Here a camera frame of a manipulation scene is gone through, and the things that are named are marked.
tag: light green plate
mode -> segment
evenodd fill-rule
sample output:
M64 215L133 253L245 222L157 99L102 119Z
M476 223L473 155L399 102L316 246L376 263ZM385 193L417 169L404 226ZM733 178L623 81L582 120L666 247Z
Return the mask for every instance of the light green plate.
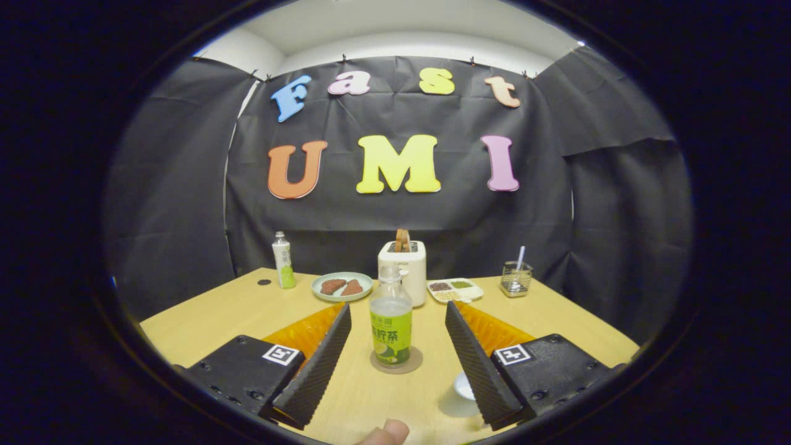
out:
M341 294L343 293L343 289L346 289L346 286L341 287L332 295L325 295L321 293L321 284L327 280L357 280L362 287L362 292L352 295L344 295L343 297ZM357 272L335 272L335 273L328 273L327 275L322 275L319 278L313 280L313 283L310 284L311 290L313 290L313 294L320 299L327 300L328 302L352 302L354 300L359 300L365 297L367 294L371 293L371 288L373 288L373 280L371 280L370 276L365 274L357 273Z

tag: hand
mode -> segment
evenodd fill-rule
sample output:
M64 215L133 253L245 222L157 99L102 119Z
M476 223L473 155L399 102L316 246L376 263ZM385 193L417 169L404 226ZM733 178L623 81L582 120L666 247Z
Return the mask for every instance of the hand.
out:
M365 439L354 445L402 445L409 435L409 427L401 420L387 419L384 428L374 428Z

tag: metal cup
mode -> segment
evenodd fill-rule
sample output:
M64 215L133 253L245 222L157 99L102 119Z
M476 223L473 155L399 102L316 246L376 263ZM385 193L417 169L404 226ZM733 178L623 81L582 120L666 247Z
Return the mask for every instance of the metal cup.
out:
M528 294L530 281L533 278L533 267L522 262L517 269L516 261L506 261L502 266L500 290L508 297L521 297Z

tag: toaster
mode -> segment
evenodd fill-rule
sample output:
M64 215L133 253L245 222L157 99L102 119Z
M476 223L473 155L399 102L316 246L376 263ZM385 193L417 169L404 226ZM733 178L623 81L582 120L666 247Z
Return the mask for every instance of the toaster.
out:
M396 242L385 243L379 251L377 271L386 264L396 264L401 270L401 284L412 299L412 307L426 302L426 246L410 241L411 252L396 252Z

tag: plate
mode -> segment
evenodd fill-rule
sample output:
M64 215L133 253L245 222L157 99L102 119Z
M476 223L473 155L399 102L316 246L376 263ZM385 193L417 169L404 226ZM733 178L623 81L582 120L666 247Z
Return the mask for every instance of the plate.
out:
M478 287L477 284L471 282L466 278L448 278L446 280L433 280L426 283L429 293L435 300L441 303L447 303L451 300L461 302L471 302L472 300L483 297L483 289Z
M332 295L325 295L321 293L321 284L327 280L357 280L362 287L362 292L352 295L344 295L341 296L343 293L343 289L346 289L344 285L337 291L333 292ZM371 280L370 276L365 274L357 273L357 272L335 272L335 273L328 273L327 275L322 275L319 278L313 280L313 283L310 284L311 290L313 294L320 299L327 300L328 302L353 302L354 300L359 300L362 297L365 297L367 294L371 293L371 288L373 287L373 280Z

